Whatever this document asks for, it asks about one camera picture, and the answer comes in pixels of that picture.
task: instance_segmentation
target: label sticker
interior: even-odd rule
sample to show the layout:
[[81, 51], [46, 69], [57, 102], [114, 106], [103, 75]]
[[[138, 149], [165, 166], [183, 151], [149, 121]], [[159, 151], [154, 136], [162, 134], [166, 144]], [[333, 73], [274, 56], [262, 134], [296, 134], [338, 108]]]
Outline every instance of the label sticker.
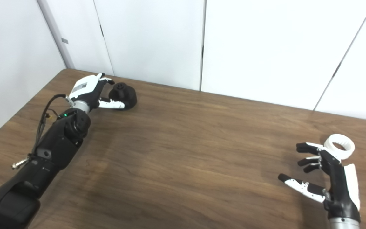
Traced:
[[80, 84], [80, 85], [78, 85], [78, 86], [74, 87], [74, 88], [73, 88], [73, 90], [72, 90], [71, 92], [73, 93], [73, 92], [78, 91], [78, 90], [80, 90], [80, 89], [83, 89], [83, 88], [85, 88], [85, 87], [87, 87], [87, 83]]

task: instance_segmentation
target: black cable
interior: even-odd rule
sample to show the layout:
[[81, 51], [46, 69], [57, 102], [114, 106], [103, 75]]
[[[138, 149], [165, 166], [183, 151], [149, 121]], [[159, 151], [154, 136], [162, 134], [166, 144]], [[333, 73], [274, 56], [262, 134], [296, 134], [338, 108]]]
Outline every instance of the black cable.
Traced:
[[55, 114], [55, 116], [58, 117], [58, 114], [54, 109], [49, 108], [48, 110], [52, 111]]
[[66, 94], [55, 94], [50, 100], [49, 102], [46, 104], [46, 107], [45, 109], [43, 110], [42, 112], [42, 117], [40, 118], [40, 121], [39, 121], [39, 125], [37, 127], [37, 131], [36, 131], [36, 139], [35, 139], [35, 145], [33, 145], [33, 148], [32, 148], [32, 154], [35, 153], [35, 150], [36, 150], [36, 147], [39, 143], [39, 140], [42, 136], [42, 133], [43, 133], [43, 129], [45, 128], [45, 125], [46, 125], [46, 112], [47, 110], [49, 109], [49, 106], [51, 105], [51, 103], [53, 102], [53, 100], [57, 99], [57, 98], [65, 98], [66, 97]]

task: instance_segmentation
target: white ring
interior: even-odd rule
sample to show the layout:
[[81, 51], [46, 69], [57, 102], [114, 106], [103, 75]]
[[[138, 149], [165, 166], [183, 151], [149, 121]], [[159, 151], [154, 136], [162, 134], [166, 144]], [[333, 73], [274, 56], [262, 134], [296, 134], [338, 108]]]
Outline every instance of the white ring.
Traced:
[[[341, 145], [345, 150], [337, 148], [334, 143]], [[326, 142], [324, 142], [324, 147], [329, 149], [331, 151], [329, 153], [340, 160], [349, 158], [356, 149], [354, 142], [349, 137], [340, 134], [330, 135]]]

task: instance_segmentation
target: wood grain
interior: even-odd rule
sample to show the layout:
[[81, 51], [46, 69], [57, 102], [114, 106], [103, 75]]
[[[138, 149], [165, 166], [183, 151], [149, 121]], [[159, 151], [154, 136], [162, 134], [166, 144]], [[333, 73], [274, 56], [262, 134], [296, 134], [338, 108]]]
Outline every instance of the wood grain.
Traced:
[[[10, 165], [31, 150], [50, 97], [69, 93], [88, 74], [61, 71], [0, 129], [0, 185], [15, 173]], [[357, 166], [366, 228], [366, 120], [116, 81], [136, 89], [137, 106], [90, 113], [84, 145], [42, 197], [31, 228], [328, 228], [321, 204], [276, 177], [283, 172], [328, 185], [324, 173], [297, 167], [305, 155], [295, 144], [323, 143], [333, 133], [356, 144], [344, 162]], [[66, 104], [57, 100], [53, 108], [62, 111]]]

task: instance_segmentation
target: white panel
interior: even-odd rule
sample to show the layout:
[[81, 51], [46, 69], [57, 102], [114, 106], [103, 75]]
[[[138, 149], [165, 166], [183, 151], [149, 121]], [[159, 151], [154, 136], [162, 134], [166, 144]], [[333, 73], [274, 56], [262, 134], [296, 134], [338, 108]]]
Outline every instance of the white panel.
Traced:
[[366, 119], [366, 21], [316, 110]]
[[207, 1], [202, 90], [313, 109], [366, 0]]
[[116, 76], [199, 90], [203, 0], [96, 0]]
[[0, 0], [0, 127], [63, 68], [36, 0]]
[[68, 68], [113, 74], [93, 0], [38, 3]]

